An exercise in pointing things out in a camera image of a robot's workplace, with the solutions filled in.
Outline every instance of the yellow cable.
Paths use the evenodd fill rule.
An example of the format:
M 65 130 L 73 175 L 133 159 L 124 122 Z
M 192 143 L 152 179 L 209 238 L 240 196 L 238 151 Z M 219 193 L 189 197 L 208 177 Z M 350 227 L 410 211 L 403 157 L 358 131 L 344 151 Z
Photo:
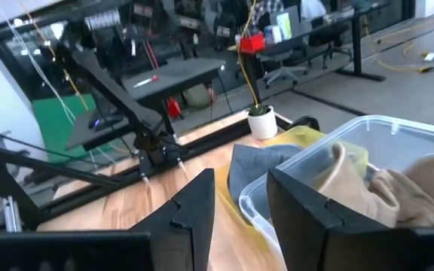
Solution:
M 389 38 L 389 37 L 392 37 L 394 35 L 398 35 L 398 34 L 410 31 L 412 29 L 419 29 L 421 27 L 427 26 L 427 25 L 432 24 L 432 23 L 434 23 L 434 19 L 430 20 L 429 22 L 419 24 L 417 26 L 412 26 L 412 27 L 409 27 L 407 29 L 402 29 L 402 30 L 399 30 L 399 31 L 396 31 L 396 32 L 393 32 L 393 33 L 390 33 L 390 34 L 387 34 L 387 35 L 384 35 L 382 37 L 379 37 L 379 38 L 375 39 L 374 42 L 377 42 L 377 41 L 381 41 L 382 42 L 383 39 L 385 39 L 385 38 Z
M 26 16 L 28 16 L 28 18 L 30 19 L 32 25 L 35 27 L 36 32 L 38 33 L 38 35 L 40 36 L 40 38 L 43 41 L 47 41 L 47 39 L 45 38 L 45 36 L 43 35 L 43 32 L 40 30 L 40 28 L 38 27 L 38 25 L 35 23 L 35 21 L 33 20 L 33 17 L 31 16 L 31 14 L 29 13 L 29 11 L 26 9 L 25 5 L 23 4 L 23 2 L 21 0 L 18 0 L 18 2 L 20 3 L 21 8 L 24 10 L 24 12 L 26 13 Z M 50 49 L 51 54 L 53 55 L 54 58 L 57 57 L 57 55 L 55 54 L 53 48 L 51 48 L 51 46 L 48 46 L 48 49 Z M 75 91 L 76 96 L 78 96 L 78 98 L 80 98 L 81 104 L 83 105 L 84 109 L 86 111 L 89 110 L 87 103 L 84 101 L 83 96 L 81 95 L 80 91 L 78 90 L 78 88 L 76 87 L 75 83 L 73 82 L 72 78 L 69 76 L 69 73 L 66 71 L 66 69 L 63 69 L 63 73 L 65 74 L 65 77 L 68 78 L 68 81 L 70 83 L 70 85 L 72 86 L 72 89 Z M 110 147 L 112 147 L 114 150 L 127 154 L 128 150 L 122 150 L 120 148 L 117 148 L 116 146 L 114 146 L 111 142 L 109 143 Z
M 244 29 L 242 31 L 241 38 L 244 38 L 244 35 L 246 34 L 246 30 L 249 27 L 250 20 L 252 19 L 252 13 L 254 13 L 254 7 L 257 0 L 254 0 L 252 3 L 252 7 L 249 9 L 249 17 L 247 18 L 246 25 L 244 26 Z M 250 93 L 252 94 L 252 98 L 254 99 L 254 105 L 258 105 L 257 97 L 255 96 L 255 90 L 250 84 L 249 77 L 247 76 L 246 70 L 244 69 L 244 66 L 242 64 L 242 58 L 240 57 L 240 42 L 237 43 L 237 58 L 239 62 L 240 69 L 242 70 L 242 74 L 244 75 L 244 78 L 246 79 L 247 86 L 249 86 Z
M 364 16 L 364 23 L 365 23 L 365 31 L 366 31 L 366 35 L 369 35 L 369 28 L 368 28 L 368 18 L 365 15 Z M 403 29 L 402 31 L 398 31 L 398 32 L 404 32 L 404 31 L 408 31 L 409 29 Z M 392 66 L 389 65 L 383 61 L 381 61 L 379 59 L 379 53 L 377 53 L 376 49 L 374 48 L 373 42 L 371 41 L 371 39 L 369 39 L 369 44 L 371 45 L 371 50 L 373 52 L 374 55 L 376 55 L 375 59 L 377 61 L 377 63 L 381 66 L 383 66 L 386 69 L 389 69 L 390 71 L 395 71 L 395 72 L 422 72 L 424 69 L 429 69 L 432 67 L 432 65 L 425 65 L 425 66 L 421 66 L 421 67 L 410 67 L 410 68 L 403 68 L 403 67 L 396 67 L 396 66 Z M 405 48 L 405 50 L 403 51 L 403 54 L 406 54 L 406 52 L 411 49 L 414 46 L 414 43 L 412 43 L 412 45 L 408 46 Z

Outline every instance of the clear plastic container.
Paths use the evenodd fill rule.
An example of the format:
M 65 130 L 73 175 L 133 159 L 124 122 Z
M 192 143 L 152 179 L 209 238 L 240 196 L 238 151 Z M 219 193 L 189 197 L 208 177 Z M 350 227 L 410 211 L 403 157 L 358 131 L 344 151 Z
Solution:
M 403 171 L 420 157 L 434 154 L 434 126 L 394 117 L 357 117 L 277 168 L 311 184 L 320 173 L 332 166 L 330 150 L 336 142 L 344 142 L 364 179 L 366 169 L 372 168 L 370 164 L 380 169 Z M 244 216 L 265 237 L 276 256 L 282 259 L 277 236 L 270 223 L 265 182 L 266 176 L 262 176 L 244 188 L 239 206 Z

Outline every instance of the table leg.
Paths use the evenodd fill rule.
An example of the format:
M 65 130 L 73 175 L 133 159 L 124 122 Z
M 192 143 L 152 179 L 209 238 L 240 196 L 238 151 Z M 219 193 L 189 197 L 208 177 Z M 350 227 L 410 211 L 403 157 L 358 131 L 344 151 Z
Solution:
M 249 82 L 254 90 L 255 98 L 257 99 L 257 103 L 261 103 L 261 95 L 259 94 L 259 89 L 257 88 L 257 79 L 255 74 L 255 69 L 252 64 L 252 58 L 254 56 L 243 53 L 240 55 L 240 59 L 242 60 L 242 65 L 244 69 L 246 70 L 247 78 L 249 79 Z
M 359 17 L 352 20 L 351 23 L 353 35 L 353 63 L 354 68 L 352 71 L 338 69 L 336 72 L 340 75 L 354 76 L 358 78 L 369 79 L 373 81 L 385 81 L 386 77 L 382 75 L 370 75 L 362 72 L 361 66 L 361 27 L 359 25 Z

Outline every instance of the wooden tabletop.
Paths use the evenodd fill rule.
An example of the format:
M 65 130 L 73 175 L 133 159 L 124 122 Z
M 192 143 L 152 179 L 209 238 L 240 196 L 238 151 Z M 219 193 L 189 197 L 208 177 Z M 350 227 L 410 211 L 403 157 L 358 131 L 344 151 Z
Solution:
M 211 123 L 184 135 L 179 139 L 179 143 L 185 144 L 194 141 L 245 117 L 246 112 L 240 112 Z M 186 174 L 179 168 L 171 169 L 151 178 L 150 189 L 147 189 L 145 183 L 141 181 L 48 221 L 42 224 L 38 230 L 128 229 L 158 209 L 202 170 L 214 168 L 217 169 L 216 174 L 226 175 L 225 169 L 218 170 L 218 168 L 225 168 L 230 163 L 234 144 L 262 146 L 263 142 L 245 136 L 185 162 Z M 137 163 L 137 160 L 128 159 L 102 170 L 101 173 L 115 174 Z M 71 193 L 86 185 L 88 183 L 83 181 L 73 181 L 61 187 L 55 197 Z M 219 193 L 216 193 L 209 270 L 282 270 L 281 263 L 271 254 L 269 249 L 259 245 L 262 240 L 255 238 L 255 232 L 251 233 L 249 226 L 246 226 L 240 218 L 233 214 Z

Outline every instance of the cable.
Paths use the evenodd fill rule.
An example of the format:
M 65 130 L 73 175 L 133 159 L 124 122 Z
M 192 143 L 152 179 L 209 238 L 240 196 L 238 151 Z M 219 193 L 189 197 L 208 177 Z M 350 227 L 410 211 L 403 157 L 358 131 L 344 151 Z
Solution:
M 20 3 L 21 8 L 22 8 L 22 9 L 24 10 L 24 12 L 26 13 L 26 16 L 30 19 L 31 24 L 35 27 L 36 32 L 38 33 L 38 35 L 40 36 L 40 38 L 43 39 L 43 41 L 47 41 L 47 39 L 46 39 L 45 36 L 43 35 L 43 32 L 39 29 L 38 25 L 37 25 L 37 24 L 35 23 L 35 21 L 33 20 L 32 15 L 31 15 L 31 14 L 29 13 L 29 11 L 26 9 L 26 7 L 25 7 L 25 5 L 23 4 L 23 2 L 22 2 L 21 0 L 18 0 L 18 2 Z M 5 16 L 5 18 L 6 18 L 6 21 L 7 21 L 8 25 L 9 25 L 10 28 L 11 28 L 12 25 L 10 24 L 10 22 L 9 22 L 9 20 L 7 19 L 6 16 Z M 51 54 L 53 55 L 53 58 L 56 58 L 57 55 L 55 54 L 53 48 L 52 48 L 51 46 L 48 46 L 48 49 L 50 50 Z M 79 91 L 78 88 L 76 87 L 76 85 L 75 85 L 75 83 L 73 82 L 71 76 L 70 76 L 69 73 L 66 71 L 66 69 L 63 69 L 63 73 L 64 73 L 64 75 L 65 75 L 65 78 L 68 78 L 68 81 L 69 81 L 69 83 L 70 83 L 70 86 L 71 86 L 72 89 L 75 91 L 76 96 L 78 96 L 78 98 L 80 99 L 81 104 L 83 105 L 83 107 L 85 108 L 85 110 L 88 111 L 88 110 L 89 110 L 88 105 L 87 105 L 87 103 L 84 101 L 83 96 L 81 95 L 80 91 Z M 64 105 L 63 108 L 65 108 L 66 110 L 69 111 L 69 108 L 68 108 L 66 105 Z M 132 152 L 131 149 L 128 147 L 127 143 L 126 143 L 126 142 L 125 142 L 121 137 L 120 137 L 120 140 L 121 140 L 121 141 L 122 141 L 122 142 L 127 146 L 130 156 L 133 156 L 133 152 Z M 127 153 L 126 151 L 122 151 L 121 149 L 115 147 L 111 142 L 110 142 L 108 145 L 109 145 L 111 148 L 113 148 L 114 150 L 118 151 L 118 152 L 121 152 L 121 153 L 124 153 L 124 154 Z M 104 153 L 100 148 L 97 148 L 97 150 L 98 150 L 98 152 L 102 153 L 102 155 L 103 155 L 104 157 L 106 157 L 106 158 L 110 159 L 112 162 L 114 162 L 114 160 L 112 160 L 111 158 L 109 158 L 108 155 L 105 154 L 105 153 Z
M 6 23 L 8 24 L 10 30 L 12 31 L 14 37 L 19 41 L 20 45 L 27 51 L 28 47 L 26 46 L 26 44 L 24 43 L 24 40 L 21 38 L 20 33 L 18 33 L 13 25 L 11 25 L 11 23 L 9 22 L 8 17 L 6 16 L 6 14 L 4 13 L 4 11 L 2 10 L 1 4 L 0 4 L 0 14 L 4 17 L 4 19 L 6 20 Z M 73 124 L 72 120 L 75 120 L 75 116 L 74 114 L 70 111 L 70 109 L 68 108 L 68 106 L 66 106 L 65 102 L 63 101 L 63 99 L 61 98 L 61 96 L 59 95 L 59 93 L 54 89 L 53 85 L 51 84 L 51 82 L 47 79 L 46 75 L 44 74 L 44 72 L 41 70 L 41 67 L 39 66 L 39 64 L 35 61 L 35 59 L 33 58 L 32 54 L 28 54 L 28 57 L 31 60 L 31 63 L 33 65 L 33 67 L 35 68 L 35 70 L 37 71 L 37 73 L 40 75 L 41 79 L 43 79 L 43 81 L 49 86 L 49 88 L 51 89 L 51 91 L 53 91 L 53 93 L 55 94 L 55 96 L 58 98 L 61 106 L 63 107 L 63 111 L 65 112 L 66 117 L 68 118 L 68 121 Z M 97 148 L 98 152 L 100 152 L 104 157 L 106 157 L 108 160 L 110 160 L 112 163 L 116 163 L 111 157 L 109 157 L 107 154 L 105 154 L 100 148 Z M 92 159 L 93 162 L 95 162 L 94 157 L 93 157 L 93 153 L 92 151 L 89 151 L 90 153 L 90 157 Z
M 428 21 L 428 22 L 426 22 L 426 23 L 421 23 L 421 24 L 416 25 L 416 26 L 408 27 L 407 29 L 402 29 L 402 30 L 399 30 L 399 31 L 392 32 L 392 33 L 390 33 L 390 34 L 387 34 L 387 35 L 381 36 L 381 37 L 375 39 L 374 42 L 377 43 L 377 44 L 379 44 L 379 43 L 381 43 L 385 38 L 389 38 L 389 37 L 392 37 L 392 36 L 394 36 L 394 35 L 402 34 L 402 33 L 404 33 L 404 32 L 408 32 L 408 31 L 413 30 L 413 29 L 419 29 L 419 28 L 422 28 L 422 27 L 424 27 L 424 26 L 428 26 L 429 24 L 432 24 L 432 23 L 434 23 L 434 19 L 433 19 L 433 20 L 430 20 L 430 21 Z
M 251 8 L 249 9 L 249 17 L 247 18 L 246 25 L 243 28 L 242 37 L 244 37 L 244 35 L 246 34 L 246 31 L 247 31 L 247 28 L 249 27 L 249 23 L 250 23 L 250 20 L 252 19 L 252 14 L 254 13 L 254 8 L 255 8 L 256 2 L 257 2 L 257 0 L 254 0 Z M 241 51 L 240 42 L 238 42 L 237 43 L 237 58 L 238 58 L 239 66 L 240 66 L 240 69 L 242 70 L 242 74 L 243 74 L 244 78 L 246 79 L 247 86 L 249 87 L 250 92 L 252 94 L 252 98 L 254 99 L 254 106 L 258 106 L 257 96 L 255 95 L 255 90 L 252 87 L 252 84 L 250 83 L 249 77 L 247 76 L 246 70 L 244 69 L 244 66 L 242 64 L 242 57 L 240 55 L 240 51 Z
M 106 165 L 104 165 L 104 164 L 101 164 L 101 163 L 94 163 L 94 162 L 92 162 L 92 161 L 88 161 L 88 160 L 82 159 L 82 158 L 80 158 L 80 157 L 73 157 L 73 156 L 71 156 L 71 155 L 68 155 L 68 154 L 62 154 L 62 153 L 59 153 L 59 152 L 57 152 L 57 151 L 50 151 L 50 150 L 47 150 L 47 149 L 45 149 L 45 148 L 41 148 L 41 147 L 38 147 L 38 146 L 36 146 L 36 145 L 33 145 L 33 144 L 30 144 L 30 143 L 27 143 L 27 142 L 21 141 L 21 140 L 19 140 L 19 139 L 15 139 L 15 138 L 9 137 L 9 136 L 7 136 L 7 135 L 0 134 L 0 138 L 2 138 L 2 139 L 7 139 L 7 140 L 9 140 L 9 141 L 12 141 L 12 142 L 15 142 L 15 143 L 18 143 L 18 144 L 24 145 L 24 146 L 26 146 L 26 147 L 34 148 L 34 149 L 36 149 L 36 150 L 43 151 L 43 152 L 48 153 L 48 154 L 54 154 L 54 155 L 58 155 L 58 156 L 61 156 L 61 157 L 66 157 L 66 158 L 69 158 L 69 159 L 72 159 L 72 160 L 78 160 L 78 161 L 81 161 L 81 162 L 89 163 L 89 164 L 92 164 L 92 165 L 93 165 L 93 164 L 96 164 L 96 165 L 98 165 L 98 166 L 106 166 Z
M 234 113 L 232 111 L 232 107 L 231 107 L 231 103 L 229 102 L 229 98 L 227 97 L 227 91 L 225 90 L 224 81 L 222 81 L 222 78 L 220 77 L 220 75 L 217 76 L 217 78 L 219 79 L 220 84 L 222 86 L 222 90 L 224 91 L 225 100 L 227 100 L 227 106 L 229 107 L 229 110 L 231 111 L 231 113 Z
M 370 37 L 369 34 L 369 27 L 368 27 L 368 17 L 365 15 L 364 16 L 364 23 L 365 23 L 365 32 L 366 32 L 366 36 Z M 379 58 L 379 54 L 376 51 L 376 48 L 374 48 L 373 42 L 371 41 L 371 39 L 369 38 L 369 44 L 371 46 L 371 50 L 374 54 L 374 60 L 377 61 L 377 63 L 381 66 L 383 66 L 386 69 L 389 69 L 390 71 L 395 71 L 395 72 L 423 72 L 426 71 L 427 69 L 430 69 L 432 67 L 433 64 L 429 64 L 429 65 L 425 65 L 425 66 L 420 66 L 420 67 L 413 67 L 413 66 L 393 66 L 393 65 L 389 65 L 383 61 L 381 61 L 381 59 Z M 405 55 L 406 52 L 411 49 L 414 46 L 414 44 L 408 46 L 405 48 L 405 50 L 403 51 L 403 54 Z
M 209 97 L 210 97 L 210 121 L 212 121 L 212 112 L 213 112 L 213 106 L 214 106 L 214 102 L 212 102 L 212 96 L 209 93 Z

